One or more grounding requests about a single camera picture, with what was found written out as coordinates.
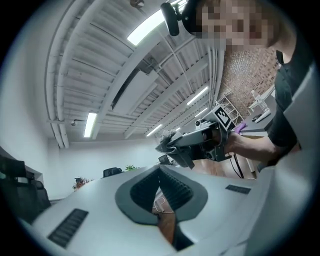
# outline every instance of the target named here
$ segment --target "ceiling beam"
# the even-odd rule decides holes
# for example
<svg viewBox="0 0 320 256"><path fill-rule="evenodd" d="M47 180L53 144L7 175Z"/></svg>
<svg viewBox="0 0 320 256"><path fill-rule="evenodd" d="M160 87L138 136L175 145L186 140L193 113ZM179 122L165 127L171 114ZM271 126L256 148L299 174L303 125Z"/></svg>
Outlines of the ceiling beam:
<svg viewBox="0 0 320 256"><path fill-rule="evenodd" d="M202 106L203 104L207 103L209 101L209 94L204 96L202 99L200 99L193 107L190 107L187 111L185 111L182 115L180 115L176 120L171 122L169 125L165 126L163 129L171 130L176 125L181 123L184 119L186 119L188 116L190 116L194 111L198 109L198 106Z"/></svg>
<svg viewBox="0 0 320 256"><path fill-rule="evenodd" d="M64 38L71 27L75 15L79 13L79 11L84 7L86 1L79 0L77 2L72 2L67 7L66 12L61 17L61 20L58 24L57 30L54 32L52 41L49 46L49 54L46 59L46 67L45 67L45 78L44 78L44 86L45 86L45 97L46 97L46 107L48 112L48 118L50 120L55 120L57 118L55 112L55 75L57 62L59 60L59 53L64 41ZM65 129L65 125L57 125L56 123L51 124L52 131L54 137L59 145L59 148L64 148L65 145L68 146L69 141L68 137L63 134Z"/></svg>
<svg viewBox="0 0 320 256"><path fill-rule="evenodd" d="M103 142L117 142L117 141L124 141L127 140L125 139L125 136L123 133L114 133L114 132L101 132L99 133L99 135L97 136L96 140L91 140L90 138L84 138L84 131L79 130L78 132L74 131L74 132L70 132L69 135L70 140L72 141L71 144L75 144L75 143L103 143ZM128 140L142 140L142 139L146 139L146 136L144 134L133 134Z"/></svg>
<svg viewBox="0 0 320 256"><path fill-rule="evenodd" d="M204 68L208 66L208 57L204 57L194 64L185 72L185 76L181 75L177 80L174 81L154 102L135 120L134 126L139 126L144 120L146 120L159 106L161 106L167 99L172 97L179 88L186 84L187 80L193 78L196 74L201 72ZM130 135L135 131L134 127L130 127L125 133L124 137L129 138Z"/></svg>
<svg viewBox="0 0 320 256"><path fill-rule="evenodd" d="M195 91L194 94L191 94L188 98L186 98L183 102L181 102L177 107L175 107L169 114L167 114L164 118L162 118L159 122L157 122L152 128L150 128L150 130L152 131L154 128L156 128L158 125L160 124L165 124L167 121L173 119L176 115L178 115L179 113L181 113L183 110L185 110L186 108L190 108L193 105L195 105L197 103L197 100L195 100L194 102L192 102L192 105L188 106L187 103L198 93L200 93L205 87L209 86L207 83L205 83L204 85L202 85L198 90Z"/></svg>
<svg viewBox="0 0 320 256"><path fill-rule="evenodd" d="M58 78L57 78L57 87L56 87L56 111L59 121L65 119L64 116L64 93L65 93L65 80L68 76L68 70L70 63L72 62L73 56L75 55L76 46L79 43L81 37L85 33L85 30L88 28L89 23L94 19L98 11L100 11L105 4L104 0L94 1L88 9L81 16L79 22L75 25L70 38L65 46L63 57L60 63ZM69 140L67 136L66 126L60 124L61 137L65 148L69 147Z"/></svg>
<svg viewBox="0 0 320 256"><path fill-rule="evenodd" d="M137 49L131 54L127 62L123 65L122 69L117 74L116 78L111 84L107 95L103 99L102 106L96 117L96 124L92 132L92 139L95 140L97 138L100 129L99 123L106 118L106 114L108 112L108 109L110 108L112 101L114 100L115 96L129 77L129 75L141 62L141 60L162 40L161 34L166 36L169 33L165 23L159 25L158 30L160 30L160 33L157 31L157 29L155 29L139 43Z"/></svg>

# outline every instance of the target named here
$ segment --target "vent grille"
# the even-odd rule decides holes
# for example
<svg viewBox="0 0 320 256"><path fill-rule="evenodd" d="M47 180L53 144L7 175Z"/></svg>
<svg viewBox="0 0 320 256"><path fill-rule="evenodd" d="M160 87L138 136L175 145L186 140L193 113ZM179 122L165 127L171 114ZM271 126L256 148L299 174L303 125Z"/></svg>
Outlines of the vent grille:
<svg viewBox="0 0 320 256"><path fill-rule="evenodd" d="M66 248L81 224L84 222L88 211L74 209L61 224L48 236L55 244Z"/></svg>
<svg viewBox="0 0 320 256"><path fill-rule="evenodd" d="M231 191L234 191L234 192L238 192L238 193L241 193L241 194L249 194L250 192L250 188L247 188L247 187L243 187L243 186L235 186L235 185L228 185L226 188L226 190L231 190Z"/></svg>

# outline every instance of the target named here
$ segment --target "potted plant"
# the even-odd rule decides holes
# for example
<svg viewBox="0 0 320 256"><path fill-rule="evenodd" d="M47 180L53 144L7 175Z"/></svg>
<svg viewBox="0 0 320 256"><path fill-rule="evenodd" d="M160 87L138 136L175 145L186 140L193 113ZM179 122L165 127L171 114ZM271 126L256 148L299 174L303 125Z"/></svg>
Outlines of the potted plant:
<svg viewBox="0 0 320 256"><path fill-rule="evenodd" d="M77 191L78 189L80 189L83 185L92 182L94 179L87 179L87 178L83 178L83 177L78 177L78 178L74 178L75 182L72 186L74 191Z"/></svg>
<svg viewBox="0 0 320 256"><path fill-rule="evenodd" d="M127 165L125 167L125 170L128 172L128 171L132 171L132 170L135 170L135 169L139 169L140 167L135 167L134 165Z"/></svg>

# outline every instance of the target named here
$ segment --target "white ceiling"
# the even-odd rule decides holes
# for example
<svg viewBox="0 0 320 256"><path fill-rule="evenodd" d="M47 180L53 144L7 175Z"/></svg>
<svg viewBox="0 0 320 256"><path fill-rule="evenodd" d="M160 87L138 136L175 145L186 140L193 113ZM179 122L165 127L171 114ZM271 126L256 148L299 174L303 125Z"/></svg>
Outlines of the white ceiling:
<svg viewBox="0 0 320 256"><path fill-rule="evenodd" d="M223 53L208 48L183 28L178 36L171 37L164 22L138 46L127 40L163 2L145 0L145 15L132 7L129 0L79 0L74 2L78 9L71 6L66 11L60 26L67 24L63 20L68 19L70 26L57 29L56 37L63 36L63 40L59 57L48 72L54 73L56 120L63 116L68 141L88 140L83 138L88 112L98 114L89 140L109 141L145 138L159 124L162 127L156 132L158 135L163 130L182 127L209 101L212 105L220 86ZM74 10L78 10L76 15L72 15ZM117 113L112 102L135 69L146 74L153 70L158 77L130 103L133 108L128 113ZM61 71L65 72L60 80ZM187 106L205 86L209 90ZM61 93L62 103L57 97ZM71 125L74 120L79 120L76 126Z"/></svg>

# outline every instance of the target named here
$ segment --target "brick wall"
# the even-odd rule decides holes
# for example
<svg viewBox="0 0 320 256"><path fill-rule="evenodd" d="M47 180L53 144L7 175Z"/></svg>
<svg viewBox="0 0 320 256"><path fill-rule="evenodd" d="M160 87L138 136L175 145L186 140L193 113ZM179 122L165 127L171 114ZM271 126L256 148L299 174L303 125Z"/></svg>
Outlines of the brick wall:
<svg viewBox="0 0 320 256"><path fill-rule="evenodd" d="M254 102L251 94L260 95L275 83L278 61L272 48L246 51L226 51L218 99L227 94L229 101L245 118Z"/></svg>

